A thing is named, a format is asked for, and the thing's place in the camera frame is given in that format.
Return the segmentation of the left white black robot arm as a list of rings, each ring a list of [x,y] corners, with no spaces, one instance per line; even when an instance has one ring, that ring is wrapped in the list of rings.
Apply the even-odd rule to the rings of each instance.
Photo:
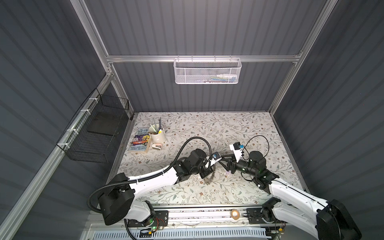
[[[155,212],[149,202],[138,202],[142,195],[156,189],[172,186],[189,179],[191,175],[205,178],[212,173],[212,166],[221,160],[219,153],[210,157],[201,149],[191,152],[187,158],[180,158],[153,175],[141,175],[130,180],[125,174],[118,174],[115,182],[100,189],[98,197],[105,225],[113,225],[130,215],[134,220],[149,225]]]

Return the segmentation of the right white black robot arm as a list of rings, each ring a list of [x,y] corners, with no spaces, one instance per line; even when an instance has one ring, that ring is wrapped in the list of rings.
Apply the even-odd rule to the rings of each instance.
[[[227,171],[248,174],[261,190],[272,195],[261,211],[265,222],[279,220],[307,232],[318,240],[360,240],[362,233],[347,208],[338,200],[327,201],[293,187],[267,169],[258,151],[248,161],[234,154],[219,162]]]

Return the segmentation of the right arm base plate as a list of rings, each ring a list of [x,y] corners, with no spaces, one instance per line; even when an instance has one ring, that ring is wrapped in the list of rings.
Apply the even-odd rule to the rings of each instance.
[[[272,211],[267,208],[247,208],[243,216],[249,220],[250,224],[274,224],[278,222]]]

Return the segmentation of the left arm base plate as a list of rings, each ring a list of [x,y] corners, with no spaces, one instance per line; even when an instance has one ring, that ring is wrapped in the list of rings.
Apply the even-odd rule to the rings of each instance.
[[[169,220],[169,211],[155,210],[155,214],[151,215],[149,219],[138,222],[136,220],[128,220],[129,228],[149,228],[149,227],[167,227]]]

